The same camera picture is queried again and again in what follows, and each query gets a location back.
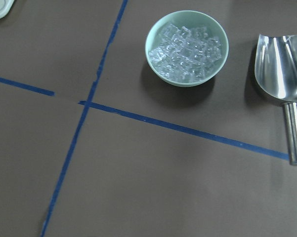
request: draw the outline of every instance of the bowl rim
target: bowl rim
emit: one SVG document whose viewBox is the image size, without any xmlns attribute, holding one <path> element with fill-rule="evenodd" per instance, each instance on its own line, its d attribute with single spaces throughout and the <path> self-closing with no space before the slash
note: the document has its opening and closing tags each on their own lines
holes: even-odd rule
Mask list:
<svg viewBox="0 0 297 237">
<path fill-rule="evenodd" d="M 226 42 L 226 54 L 220 64 L 220 66 L 218 67 L 218 69 L 216 69 L 213 73 L 211 73 L 210 75 L 208 75 L 206 78 L 204 78 L 203 80 L 200 80 L 200 81 L 196 81 L 196 82 L 176 82 L 176 81 L 172 81 L 164 76 L 162 76 L 159 72 L 157 72 L 157 70 L 154 68 L 154 66 L 152 65 L 152 63 L 150 62 L 150 58 L 149 58 L 149 55 L 148 55 L 148 46 L 147 46 L 147 43 L 148 43 L 148 38 L 151 34 L 151 32 L 157 27 L 157 25 L 159 24 L 159 22 L 161 22 L 164 18 L 166 17 L 169 17 L 171 15 L 176 15 L 176 14 L 180 14 L 180 13 L 183 13 L 183 12 L 193 12 L 193 13 L 197 13 L 197 14 L 201 14 L 207 18 L 209 18 L 211 21 L 213 21 L 219 28 L 220 30 L 222 31 L 223 35 L 224 35 L 224 43 Z M 228 37 L 227 37 L 227 34 L 225 32 L 225 30 L 223 29 L 223 27 L 218 23 L 218 21 L 216 21 L 213 17 L 203 13 L 203 12 L 199 12 L 199 11 L 195 11 L 195 10 L 180 10 L 180 11 L 175 11 L 175 12 L 172 12 L 172 13 L 169 13 L 165 16 L 163 16 L 162 18 L 160 18 L 152 27 L 151 29 L 149 30 L 148 34 L 147 34 L 147 37 L 146 37 L 146 41 L 145 41 L 145 56 L 146 56 L 146 60 L 150 66 L 150 68 L 158 75 L 158 77 L 160 77 L 162 80 L 166 81 L 167 83 L 169 84 L 172 84 L 172 85 L 176 85 L 176 86 L 181 86 L 181 87 L 190 87 L 190 86 L 196 86 L 196 85 L 200 85 L 200 84 L 203 84 L 205 82 L 207 82 L 208 80 L 210 80 L 211 78 L 213 78 L 221 69 L 222 67 L 224 66 L 226 60 L 227 60 L 227 57 L 228 57 L 228 53 L 229 53 L 229 42 L 228 42 Z"/>
</svg>

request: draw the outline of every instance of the scoop handle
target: scoop handle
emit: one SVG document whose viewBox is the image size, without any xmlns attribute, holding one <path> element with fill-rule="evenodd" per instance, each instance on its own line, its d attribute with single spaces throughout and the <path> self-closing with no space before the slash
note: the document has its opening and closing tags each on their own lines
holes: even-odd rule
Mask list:
<svg viewBox="0 0 297 237">
<path fill-rule="evenodd" d="M 287 140 L 290 165 L 297 165 L 297 104 L 295 102 L 283 105 L 287 126 Z"/>
</svg>

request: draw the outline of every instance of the light green bowl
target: light green bowl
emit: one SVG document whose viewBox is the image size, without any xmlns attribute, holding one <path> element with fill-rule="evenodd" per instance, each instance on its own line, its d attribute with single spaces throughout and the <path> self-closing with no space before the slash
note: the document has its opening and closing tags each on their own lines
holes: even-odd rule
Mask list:
<svg viewBox="0 0 297 237">
<path fill-rule="evenodd" d="M 217 36 L 219 38 L 221 43 L 222 58 L 215 63 L 213 72 L 203 80 L 197 81 L 197 82 L 191 82 L 191 83 L 175 82 L 162 76 L 152 65 L 148 53 L 152 49 L 158 46 L 160 39 L 158 39 L 157 35 L 159 34 L 161 28 L 168 23 L 173 23 L 178 28 L 185 26 L 189 29 L 204 25 L 207 27 L 208 31 L 210 32 L 211 34 L 209 35 L 210 37 Z M 228 55 L 228 39 L 224 29 L 212 17 L 198 11 L 191 11 L 191 10 L 176 11 L 164 16 L 162 19 L 156 22 L 155 25 L 152 27 L 152 29 L 149 31 L 148 36 L 146 38 L 146 43 L 145 43 L 145 55 L 149 66 L 162 80 L 168 82 L 169 84 L 181 86 L 181 87 L 196 86 L 210 80 L 221 70 L 224 63 L 226 62 L 227 55 Z"/>
</svg>

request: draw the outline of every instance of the ice scoop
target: ice scoop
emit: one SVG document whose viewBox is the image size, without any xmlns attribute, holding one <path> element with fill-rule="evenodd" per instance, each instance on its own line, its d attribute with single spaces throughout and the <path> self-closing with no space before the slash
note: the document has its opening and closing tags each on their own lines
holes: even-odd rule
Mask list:
<svg viewBox="0 0 297 237">
<path fill-rule="evenodd" d="M 297 165 L 297 35 L 259 35 L 255 78 L 262 90 L 282 104 L 290 164 Z"/>
</svg>

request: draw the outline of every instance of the blue tape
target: blue tape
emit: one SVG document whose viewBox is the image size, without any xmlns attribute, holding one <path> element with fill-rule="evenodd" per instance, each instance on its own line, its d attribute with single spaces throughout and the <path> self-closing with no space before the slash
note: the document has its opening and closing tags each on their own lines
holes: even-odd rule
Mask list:
<svg viewBox="0 0 297 237">
<path fill-rule="evenodd" d="M 84 105 L 85 101 L 81 101 L 81 102 L 79 102 L 79 104 Z M 184 132 L 184 133 L 191 134 L 191 135 L 194 135 L 194 136 L 202 137 L 202 138 L 209 139 L 209 140 L 212 140 L 212 141 L 224 143 L 224 144 L 227 144 L 227 145 L 230 145 L 230 146 L 243 148 L 243 149 L 253 151 L 253 152 L 256 152 L 256 153 L 261 153 L 261 154 L 264 154 L 264 155 L 289 160 L 289 156 L 286 153 L 282 153 L 282 152 L 274 151 L 274 150 L 271 150 L 271 149 L 255 146 L 255 145 L 252 145 L 252 144 L 240 142 L 240 141 L 229 139 L 229 138 L 222 137 L 222 136 L 217 136 L 217 135 L 214 135 L 214 134 L 211 134 L 211 133 L 198 131 L 198 130 L 195 130 L 195 129 L 180 126 L 180 125 L 173 124 L 173 123 L 170 123 L 170 122 L 165 122 L 165 121 L 161 121 L 161 120 L 158 120 L 158 119 L 149 118 L 149 117 L 145 117 L 145 116 L 142 116 L 142 115 L 134 114 L 134 113 L 131 113 L 131 112 L 118 110 L 118 109 L 108 107 L 108 106 L 104 106 L 104 105 L 100 105 L 100 104 L 97 104 L 97 103 L 91 103 L 90 107 L 95 108 L 95 109 L 99 109 L 99 110 L 102 110 L 102 111 L 110 112 L 110 113 L 119 114 L 119 115 L 124 116 L 124 117 L 128 117 L 128 118 L 131 118 L 131 119 L 136 119 L 136 120 L 139 120 L 139 121 L 147 122 L 147 123 L 158 125 L 158 126 L 161 126 L 161 127 L 169 128 L 169 129 L 172 129 L 172 130 Z"/>
<path fill-rule="evenodd" d="M 117 16 L 117 19 L 116 19 L 116 21 L 114 23 L 114 26 L 113 26 L 113 29 L 111 31 L 109 40 L 108 40 L 107 45 L 106 45 L 106 47 L 104 49 L 104 52 L 103 52 L 103 55 L 102 55 L 102 58 L 101 58 L 101 61 L 100 61 L 100 64 L 99 64 L 99 67 L 98 67 L 98 70 L 97 70 L 97 78 L 92 83 L 92 86 L 91 86 L 87 101 L 84 102 L 84 109 L 83 109 L 82 115 L 80 117 L 80 120 L 79 120 L 79 123 L 77 125 L 74 137 L 72 139 L 72 142 L 70 144 L 70 147 L 69 147 L 67 156 L 65 158 L 63 167 L 61 169 L 61 172 L 60 172 L 60 175 L 59 175 L 55 190 L 53 192 L 53 195 L 52 195 L 50 203 L 49 203 L 48 212 L 47 212 L 46 219 L 44 221 L 42 231 L 41 231 L 41 235 L 40 235 L 41 237 L 45 236 L 48 224 L 50 222 L 50 218 L 52 216 L 54 207 L 55 207 L 56 202 L 57 202 L 57 198 L 58 198 L 60 189 L 62 187 L 63 181 L 65 179 L 65 176 L 66 176 L 70 161 L 72 159 L 72 156 L 73 156 L 76 144 L 77 144 L 78 136 L 79 136 L 81 128 L 82 128 L 82 126 L 83 126 L 83 124 L 85 122 L 85 118 L 86 118 L 86 116 L 88 114 L 88 111 L 90 109 L 90 105 L 92 104 L 92 99 L 94 97 L 94 94 L 95 94 L 95 91 L 96 91 L 96 88 L 97 88 L 97 85 L 98 85 L 98 81 L 99 81 L 99 79 L 101 77 L 101 74 L 102 74 L 102 71 L 103 71 L 103 67 L 104 67 L 106 56 L 107 56 L 108 48 L 109 48 L 110 44 L 113 42 L 113 39 L 114 39 L 116 31 L 117 31 L 117 29 L 119 27 L 119 24 L 120 24 L 121 18 L 123 16 L 126 5 L 127 5 L 127 0 L 123 0 L 122 6 L 121 6 L 120 11 L 119 11 L 119 14 Z"/>
<path fill-rule="evenodd" d="M 25 89 L 25 90 L 30 90 L 39 94 L 43 94 L 43 95 L 48 95 L 48 96 L 54 96 L 55 92 L 50 91 L 50 90 L 45 90 L 45 89 L 41 89 L 35 86 L 31 86 L 31 85 L 27 85 L 27 84 L 23 84 L 17 81 L 13 81 L 13 80 L 8 80 L 8 79 L 4 79 L 4 78 L 0 78 L 0 83 L 4 83 L 7 85 L 12 85 L 21 89 Z"/>
</svg>

